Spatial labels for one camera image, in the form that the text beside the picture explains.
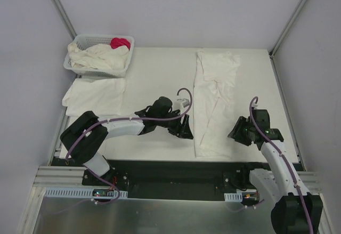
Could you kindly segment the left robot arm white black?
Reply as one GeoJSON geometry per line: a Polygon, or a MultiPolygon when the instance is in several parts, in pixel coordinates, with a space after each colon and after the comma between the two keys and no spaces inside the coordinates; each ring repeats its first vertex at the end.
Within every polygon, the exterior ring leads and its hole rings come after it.
{"type": "Polygon", "coordinates": [[[162,127],[171,135],[192,140],[187,114],[191,106],[190,99],[172,102],[161,96],[152,105],[130,116],[100,119],[94,112],[87,111],[60,135],[67,150],[66,159],[85,166],[100,185],[113,183],[115,171],[99,153],[99,148],[106,139],[145,135],[162,127]]]}

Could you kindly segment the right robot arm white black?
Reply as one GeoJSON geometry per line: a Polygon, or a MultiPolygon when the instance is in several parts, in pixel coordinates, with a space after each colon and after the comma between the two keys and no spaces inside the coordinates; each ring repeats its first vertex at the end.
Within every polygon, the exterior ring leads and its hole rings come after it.
{"type": "Polygon", "coordinates": [[[275,233],[317,233],[323,210],[320,196],[304,184],[289,160],[284,138],[270,127],[265,109],[249,108],[249,117],[239,117],[228,135],[246,146],[255,144],[270,170],[256,168],[240,174],[245,188],[255,187],[265,202],[272,205],[271,223],[275,233]]]}

